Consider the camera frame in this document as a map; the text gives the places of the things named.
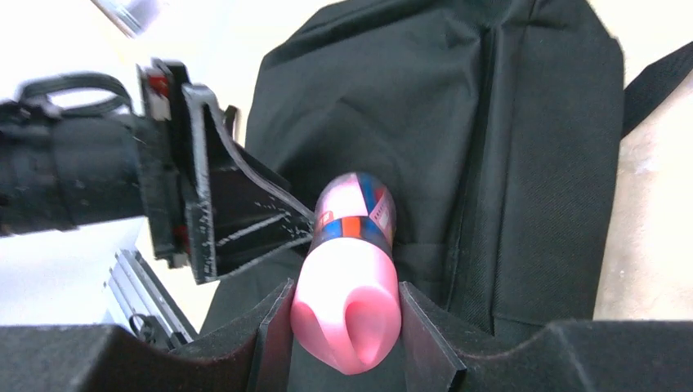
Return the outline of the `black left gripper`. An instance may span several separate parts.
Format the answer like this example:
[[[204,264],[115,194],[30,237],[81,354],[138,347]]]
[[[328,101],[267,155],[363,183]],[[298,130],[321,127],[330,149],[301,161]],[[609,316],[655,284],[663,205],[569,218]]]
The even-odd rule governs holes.
[[[1,103],[2,236],[145,216],[154,254],[172,268],[189,254],[198,284],[311,241],[312,210],[232,140],[208,87],[186,84],[179,61],[137,73],[143,114],[96,72],[26,82]]]

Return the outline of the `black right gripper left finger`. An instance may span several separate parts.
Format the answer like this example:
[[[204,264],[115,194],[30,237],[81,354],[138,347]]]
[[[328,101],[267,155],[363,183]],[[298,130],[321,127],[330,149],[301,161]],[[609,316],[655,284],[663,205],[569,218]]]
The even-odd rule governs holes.
[[[3,391],[285,391],[292,279],[254,308],[165,352],[117,325],[1,329]]]

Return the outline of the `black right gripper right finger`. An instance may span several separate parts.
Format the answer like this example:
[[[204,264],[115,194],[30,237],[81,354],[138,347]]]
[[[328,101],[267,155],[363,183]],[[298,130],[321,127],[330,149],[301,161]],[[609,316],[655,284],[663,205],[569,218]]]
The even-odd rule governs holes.
[[[690,321],[561,321],[506,345],[400,284],[408,391],[690,391]]]

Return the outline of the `black student backpack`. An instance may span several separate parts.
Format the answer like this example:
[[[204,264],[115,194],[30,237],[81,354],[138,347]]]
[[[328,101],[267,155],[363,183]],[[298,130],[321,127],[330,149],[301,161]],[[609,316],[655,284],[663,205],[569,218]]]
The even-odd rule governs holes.
[[[625,85],[585,1],[339,2],[264,56],[245,147],[308,207],[375,175],[400,279],[518,342],[592,317],[619,143],[691,68],[686,44]]]

